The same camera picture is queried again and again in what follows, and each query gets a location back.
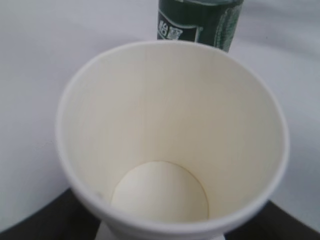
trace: empty paper cup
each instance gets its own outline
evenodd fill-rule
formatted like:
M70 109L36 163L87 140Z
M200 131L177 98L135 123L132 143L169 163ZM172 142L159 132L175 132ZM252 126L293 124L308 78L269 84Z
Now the empty paper cup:
M263 82L184 41L87 63L63 93L56 138L74 193L123 240L205 240L241 225L275 190L289 151Z

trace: cup base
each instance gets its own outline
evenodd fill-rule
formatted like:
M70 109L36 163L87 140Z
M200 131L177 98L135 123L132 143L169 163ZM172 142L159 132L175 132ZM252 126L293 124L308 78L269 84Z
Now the cup base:
M208 219L208 200L198 180L185 168L153 161L129 171L113 192L118 210L163 223L190 223Z
M95 240L117 240L116 237L110 232L108 226L104 223L100 223L100 227L95 236ZM223 235L212 238L212 240L226 240Z

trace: white tablecloth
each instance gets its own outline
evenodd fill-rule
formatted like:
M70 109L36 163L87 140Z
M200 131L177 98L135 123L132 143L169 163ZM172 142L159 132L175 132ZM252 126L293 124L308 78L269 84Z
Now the white tablecloth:
M67 187L54 146L59 96L90 58L156 38L157 0L0 1L0 231ZM230 54L278 97L291 162L272 200L320 232L320 1L245 0Z

